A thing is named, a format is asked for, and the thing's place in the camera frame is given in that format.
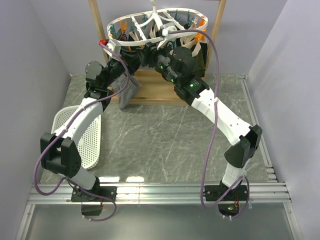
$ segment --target red clip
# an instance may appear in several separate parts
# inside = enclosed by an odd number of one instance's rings
[[[107,41],[106,41],[106,40],[103,40],[103,39],[100,39],[99,45],[100,45],[100,43],[102,43],[103,45],[107,45]]]

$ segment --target glass panel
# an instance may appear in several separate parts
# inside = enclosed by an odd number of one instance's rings
[[[217,211],[201,205],[119,205],[113,218],[88,222],[79,205],[37,205],[26,239],[293,239],[282,203],[254,204],[232,221]]]

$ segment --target wooden base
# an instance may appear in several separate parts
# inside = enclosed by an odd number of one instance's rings
[[[186,106],[174,91],[174,85],[164,80],[160,73],[152,69],[139,69],[134,77],[141,83],[142,87],[130,104],[149,104],[149,105],[171,105]],[[118,97],[111,99],[112,103],[118,102]]]

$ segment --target wooden frame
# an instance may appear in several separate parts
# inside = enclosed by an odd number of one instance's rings
[[[215,14],[214,25],[212,28],[211,38],[216,41],[222,16],[224,14],[225,5],[227,0],[215,0],[219,1],[218,8]],[[88,0],[91,13],[93,16],[94,24],[98,36],[100,39],[106,40],[106,34],[101,21],[99,7],[97,0]],[[104,59],[108,61],[108,55],[105,51],[102,51]],[[209,67],[210,58],[212,56],[213,48],[209,44],[207,53],[206,69]],[[172,83],[165,81],[161,75],[149,69],[139,69],[135,75],[136,79],[142,84],[141,89],[131,99],[132,104],[155,104],[155,105],[186,105],[175,93]],[[117,96],[111,99],[112,102],[117,102]]]

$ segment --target clothespin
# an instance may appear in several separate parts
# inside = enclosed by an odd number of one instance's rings
[[[111,33],[111,37],[113,39],[115,39],[117,37],[115,25],[113,25],[113,24],[111,24],[111,26],[110,26],[110,33]]]
[[[143,20],[144,23],[145,23],[146,21],[148,21],[148,17],[147,17],[146,14],[143,14],[142,20]]]
[[[198,17],[196,16],[191,22],[193,22],[195,25],[198,24]]]
[[[131,23],[130,25],[130,32],[133,32],[135,30],[135,25],[133,23]]]
[[[201,20],[200,20],[200,22],[199,22],[199,27],[205,25],[205,23],[206,23],[205,18],[202,16],[202,17],[201,17]],[[200,40],[203,41],[203,40],[205,40],[205,35],[203,35],[203,34],[201,34],[201,33],[197,33],[196,36],[194,37],[194,40],[195,40],[196,43],[198,43]]]
[[[173,41],[173,43],[172,43],[172,45],[171,45],[171,49],[173,50],[173,49],[175,49],[177,47],[177,43],[176,43],[176,41]]]
[[[179,22],[179,20],[181,19],[181,17],[179,17],[178,19],[178,9],[175,10],[175,15],[174,15],[174,20],[176,20],[177,22]]]
[[[188,11],[188,18],[187,18],[187,21],[186,21],[186,24],[188,25],[188,27],[191,26],[191,23],[192,23],[193,20],[194,20],[193,18],[190,20],[190,11]]]
[[[124,25],[122,25],[122,20],[120,20],[120,28],[121,28],[121,32],[125,33],[127,30],[127,22],[124,22]]]

